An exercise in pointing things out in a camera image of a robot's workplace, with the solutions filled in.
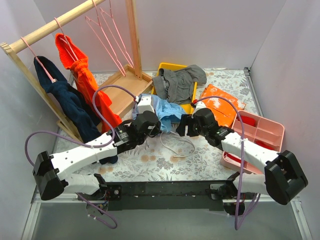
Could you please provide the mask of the light blue shorts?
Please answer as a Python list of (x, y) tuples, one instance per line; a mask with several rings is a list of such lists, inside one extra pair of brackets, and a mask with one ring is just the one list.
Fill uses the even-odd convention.
[[(169, 146), (165, 145), (162, 140), (162, 135), (163, 134), (173, 134), (176, 137), (178, 134), (174, 132), (174, 126), (176, 128), (178, 127), (178, 124), (180, 123), (182, 115), (186, 114), (185, 110), (179, 106), (176, 103), (170, 103), (165, 99), (161, 99), (159, 96), (154, 95), (154, 94), (147, 94), (147, 93), (142, 93), (140, 95), (151, 95), (152, 96), (152, 106), (155, 110), (155, 114), (157, 115), (159, 121), (160, 121), (160, 130), (161, 132), (158, 134), (159, 135), (159, 141), (163, 147), (166, 149), (172, 151), (175, 153), (174, 157), (175, 158), (187, 158), (195, 153), (195, 145), (185, 137), (180, 137), (180, 140), (182, 142), (189, 143), (193, 150), (190, 153), (187, 153), (186, 155), (181, 155), (174, 149), (170, 148)], [(136, 106), (137, 103), (135, 103), (133, 110), (132, 110), (132, 118), (135, 119), (137, 117), (137, 112), (136, 112)]]

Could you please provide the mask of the orange tie-dye shorts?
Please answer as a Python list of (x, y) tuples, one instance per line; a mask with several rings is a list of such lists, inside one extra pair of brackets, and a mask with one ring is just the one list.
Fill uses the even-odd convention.
[[(203, 99), (209, 96), (218, 96), (230, 101), (236, 109), (244, 110), (246, 103), (240, 101), (236, 97), (229, 93), (217, 88), (216, 86), (209, 84), (204, 91), (201, 93), (200, 98)], [(214, 114), (215, 120), (219, 126), (231, 127), (236, 117), (236, 111), (234, 108), (225, 100), (220, 98), (208, 98), (203, 100), (204, 104)]]

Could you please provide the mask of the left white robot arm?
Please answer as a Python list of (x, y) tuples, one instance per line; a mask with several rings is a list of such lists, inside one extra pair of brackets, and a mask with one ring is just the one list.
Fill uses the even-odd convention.
[(32, 174), (40, 198), (48, 201), (68, 192), (91, 195), (95, 200), (103, 199), (107, 185), (101, 175), (81, 175), (76, 171), (142, 145), (147, 137), (159, 130), (160, 125), (155, 113), (145, 111), (130, 124), (116, 127), (114, 133), (104, 133), (88, 142), (88, 146), (55, 154), (47, 151), (39, 153)]

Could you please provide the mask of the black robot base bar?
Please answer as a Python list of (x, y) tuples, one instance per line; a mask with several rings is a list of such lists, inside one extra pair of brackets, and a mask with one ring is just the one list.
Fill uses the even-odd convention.
[(236, 209), (236, 189), (228, 184), (228, 180), (104, 182), (101, 190), (81, 193), (77, 199), (101, 203), (105, 211), (207, 209), (242, 215), (245, 201), (254, 194), (242, 193)]

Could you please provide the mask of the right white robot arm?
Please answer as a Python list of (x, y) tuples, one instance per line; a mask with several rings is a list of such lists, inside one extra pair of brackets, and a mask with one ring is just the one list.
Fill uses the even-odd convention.
[(244, 173), (228, 184), (226, 192), (232, 199), (239, 198), (244, 192), (257, 193), (269, 195), (277, 203), (286, 205), (308, 186), (307, 177), (291, 151), (277, 152), (241, 138), (233, 129), (220, 126), (208, 108), (183, 114), (176, 132), (181, 137), (203, 136), (211, 146), (244, 157), (262, 172)]

